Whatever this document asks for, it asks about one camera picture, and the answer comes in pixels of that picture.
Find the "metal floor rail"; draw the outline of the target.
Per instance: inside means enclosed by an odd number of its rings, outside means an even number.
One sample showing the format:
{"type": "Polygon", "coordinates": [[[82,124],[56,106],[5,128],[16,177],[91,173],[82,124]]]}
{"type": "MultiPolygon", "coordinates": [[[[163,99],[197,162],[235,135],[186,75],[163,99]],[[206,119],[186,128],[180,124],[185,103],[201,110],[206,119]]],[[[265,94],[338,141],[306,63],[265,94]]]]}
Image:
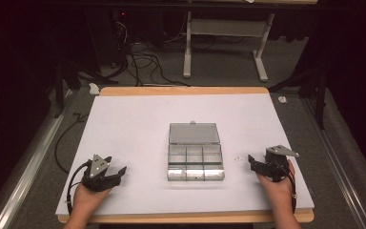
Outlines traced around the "metal floor rail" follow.
{"type": "Polygon", "coordinates": [[[315,131],[324,147],[324,154],[328,159],[329,165],[335,180],[340,188],[342,196],[344,197],[359,229],[366,229],[366,211],[361,204],[360,198],[356,192],[355,187],[349,180],[344,168],[342,167],[336,151],[328,138],[324,129],[315,120],[315,110],[309,99],[302,99],[301,103],[311,119],[315,131]]]}
{"type": "Polygon", "coordinates": [[[49,112],[49,116],[43,121],[42,127],[37,132],[26,151],[27,158],[21,160],[22,168],[17,169],[18,174],[10,179],[11,187],[5,187],[8,191],[7,198],[0,198],[5,205],[0,210],[0,229],[8,229],[23,204],[29,190],[41,168],[44,158],[53,142],[53,139],[63,121],[63,112],[72,102],[73,92],[66,90],[63,109],[57,114],[49,112]]]}

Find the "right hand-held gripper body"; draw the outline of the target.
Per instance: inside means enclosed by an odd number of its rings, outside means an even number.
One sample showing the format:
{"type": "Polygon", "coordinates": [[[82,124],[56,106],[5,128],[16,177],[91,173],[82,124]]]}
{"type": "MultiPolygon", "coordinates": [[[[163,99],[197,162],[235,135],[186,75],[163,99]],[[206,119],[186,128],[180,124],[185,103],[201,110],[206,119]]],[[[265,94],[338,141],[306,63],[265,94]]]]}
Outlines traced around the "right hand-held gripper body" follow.
{"type": "Polygon", "coordinates": [[[289,174],[288,156],[299,157],[299,153],[283,146],[268,147],[260,174],[272,182],[279,182],[289,174]]]}

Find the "person's right hand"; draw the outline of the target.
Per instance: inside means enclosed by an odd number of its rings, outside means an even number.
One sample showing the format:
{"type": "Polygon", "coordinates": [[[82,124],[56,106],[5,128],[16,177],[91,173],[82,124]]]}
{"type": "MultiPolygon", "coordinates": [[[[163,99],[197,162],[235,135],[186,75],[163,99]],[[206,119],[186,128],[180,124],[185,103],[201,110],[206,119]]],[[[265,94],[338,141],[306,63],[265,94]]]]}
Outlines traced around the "person's right hand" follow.
{"type": "Polygon", "coordinates": [[[262,175],[256,175],[272,206],[283,207],[284,205],[287,205],[292,207],[295,169],[291,161],[288,161],[288,165],[289,175],[279,182],[272,182],[262,175]]]}

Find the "clear plastic compartment box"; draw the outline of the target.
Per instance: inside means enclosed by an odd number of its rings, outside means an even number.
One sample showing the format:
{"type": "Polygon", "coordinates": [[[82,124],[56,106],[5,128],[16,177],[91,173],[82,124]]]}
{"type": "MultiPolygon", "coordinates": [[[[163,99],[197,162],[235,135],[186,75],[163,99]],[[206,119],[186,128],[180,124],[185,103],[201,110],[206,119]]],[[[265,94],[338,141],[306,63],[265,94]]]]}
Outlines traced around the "clear plastic compartment box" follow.
{"type": "Polygon", "coordinates": [[[215,123],[171,123],[168,181],[222,181],[222,147],[215,123]]]}

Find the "black metal stand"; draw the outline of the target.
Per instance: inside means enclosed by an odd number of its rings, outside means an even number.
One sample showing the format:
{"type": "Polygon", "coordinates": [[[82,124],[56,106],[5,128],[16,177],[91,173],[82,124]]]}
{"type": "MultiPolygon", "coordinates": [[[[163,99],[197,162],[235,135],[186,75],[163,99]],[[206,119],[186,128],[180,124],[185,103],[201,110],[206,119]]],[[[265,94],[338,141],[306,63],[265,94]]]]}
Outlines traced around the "black metal stand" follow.
{"type": "Polygon", "coordinates": [[[78,70],[72,62],[59,60],[54,69],[55,76],[55,113],[58,118],[65,108],[65,86],[71,91],[78,91],[81,88],[81,82],[78,77],[78,70]]]}
{"type": "Polygon", "coordinates": [[[275,93],[286,87],[299,86],[298,95],[300,98],[315,98],[315,121],[318,127],[323,130],[326,84],[327,72],[320,69],[311,69],[269,87],[268,91],[275,93]]]}

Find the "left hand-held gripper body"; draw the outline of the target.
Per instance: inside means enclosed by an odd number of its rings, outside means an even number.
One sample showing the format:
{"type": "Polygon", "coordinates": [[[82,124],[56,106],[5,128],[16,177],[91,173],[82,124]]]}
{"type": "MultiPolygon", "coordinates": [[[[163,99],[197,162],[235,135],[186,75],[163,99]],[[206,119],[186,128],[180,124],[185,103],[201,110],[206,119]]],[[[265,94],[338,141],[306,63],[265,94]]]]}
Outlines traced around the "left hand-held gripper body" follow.
{"type": "Polygon", "coordinates": [[[90,191],[104,191],[121,183],[121,177],[106,176],[110,163],[104,159],[99,155],[94,155],[92,160],[88,161],[88,168],[82,177],[82,185],[90,191]]]}

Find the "person's left hand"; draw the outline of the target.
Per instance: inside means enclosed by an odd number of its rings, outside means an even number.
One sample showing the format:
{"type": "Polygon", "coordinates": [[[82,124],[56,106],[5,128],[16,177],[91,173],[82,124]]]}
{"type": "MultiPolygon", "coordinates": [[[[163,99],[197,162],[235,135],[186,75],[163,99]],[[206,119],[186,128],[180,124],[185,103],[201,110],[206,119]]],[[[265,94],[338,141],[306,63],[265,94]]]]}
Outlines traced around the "person's left hand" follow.
{"type": "Polygon", "coordinates": [[[73,197],[73,213],[92,214],[111,192],[112,189],[106,189],[100,192],[90,191],[84,185],[79,184],[75,189],[73,197]]]}

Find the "white desk frame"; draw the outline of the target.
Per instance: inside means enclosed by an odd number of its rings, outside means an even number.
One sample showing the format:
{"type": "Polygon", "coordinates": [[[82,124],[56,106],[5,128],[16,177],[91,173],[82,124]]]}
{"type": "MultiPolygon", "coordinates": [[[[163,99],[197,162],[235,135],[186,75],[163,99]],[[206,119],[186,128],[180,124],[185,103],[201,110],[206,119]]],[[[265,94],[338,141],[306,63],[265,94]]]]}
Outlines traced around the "white desk frame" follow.
{"type": "Polygon", "coordinates": [[[268,81],[262,53],[265,49],[275,15],[270,13],[265,21],[237,21],[221,19],[192,19],[192,13],[187,13],[186,48],[183,62],[183,77],[190,78],[192,73],[192,36],[236,36],[258,37],[259,48],[253,51],[253,59],[261,82],[268,81]]]}

